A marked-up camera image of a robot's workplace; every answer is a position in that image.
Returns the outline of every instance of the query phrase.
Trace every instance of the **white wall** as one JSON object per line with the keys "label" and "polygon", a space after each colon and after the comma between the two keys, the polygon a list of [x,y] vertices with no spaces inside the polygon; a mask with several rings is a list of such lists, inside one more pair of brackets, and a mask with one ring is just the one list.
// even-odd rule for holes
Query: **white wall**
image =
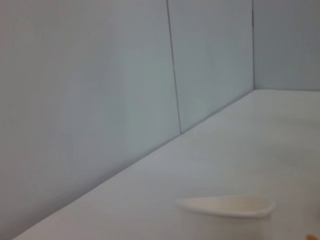
{"label": "white wall", "polygon": [[253,90],[251,0],[168,0],[182,131]]}
{"label": "white wall", "polygon": [[179,135],[165,0],[0,0],[0,239]]}
{"label": "white wall", "polygon": [[320,1],[254,0],[258,89],[320,90]]}

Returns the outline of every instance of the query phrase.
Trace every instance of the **orange object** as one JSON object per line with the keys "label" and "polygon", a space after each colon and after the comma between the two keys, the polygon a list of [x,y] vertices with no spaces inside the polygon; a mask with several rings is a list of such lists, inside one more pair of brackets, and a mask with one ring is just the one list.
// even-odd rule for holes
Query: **orange object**
{"label": "orange object", "polygon": [[313,235],[307,235],[306,240],[318,240],[318,238]]}

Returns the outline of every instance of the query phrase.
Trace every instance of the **paper cup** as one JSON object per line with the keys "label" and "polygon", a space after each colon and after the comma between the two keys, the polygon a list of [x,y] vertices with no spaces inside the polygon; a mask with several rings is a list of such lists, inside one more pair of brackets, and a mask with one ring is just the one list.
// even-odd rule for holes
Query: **paper cup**
{"label": "paper cup", "polygon": [[259,196],[217,196],[177,201],[183,240],[272,240],[275,204]]}

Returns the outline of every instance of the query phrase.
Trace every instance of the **cup rim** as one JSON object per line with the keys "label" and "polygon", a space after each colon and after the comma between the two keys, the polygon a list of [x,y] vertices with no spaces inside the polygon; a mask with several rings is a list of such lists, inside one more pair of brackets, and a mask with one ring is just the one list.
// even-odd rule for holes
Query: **cup rim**
{"label": "cup rim", "polygon": [[[259,210],[234,211],[234,210],[223,210],[223,209],[201,207],[201,206],[191,205],[187,202],[190,200],[197,200],[197,199],[217,199],[217,198],[256,199],[256,200],[264,201],[265,203],[267,203],[267,205],[266,207]],[[178,199],[176,201],[176,204],[181,209],[199,213],[199,214],[204,214],[204,215],[212,215],[212,216],[226,217],[226,218],[255,218],[255,219],[269,216],[276,207],[276,204],[274,201],[259,195],[223,195],[223,196],[200,197],[200,198],[184,198],[184,199]]]}

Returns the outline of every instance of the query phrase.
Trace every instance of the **white table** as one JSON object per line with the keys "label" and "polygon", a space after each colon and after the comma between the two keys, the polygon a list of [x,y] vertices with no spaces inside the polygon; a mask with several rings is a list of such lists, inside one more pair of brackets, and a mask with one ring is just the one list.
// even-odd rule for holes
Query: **white table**
{"label": "white table", "polygon": [[227,194],[274,199],[275,240],[320,237],[320,92],[254,91],[16,240],[182,240],[175,200]]}

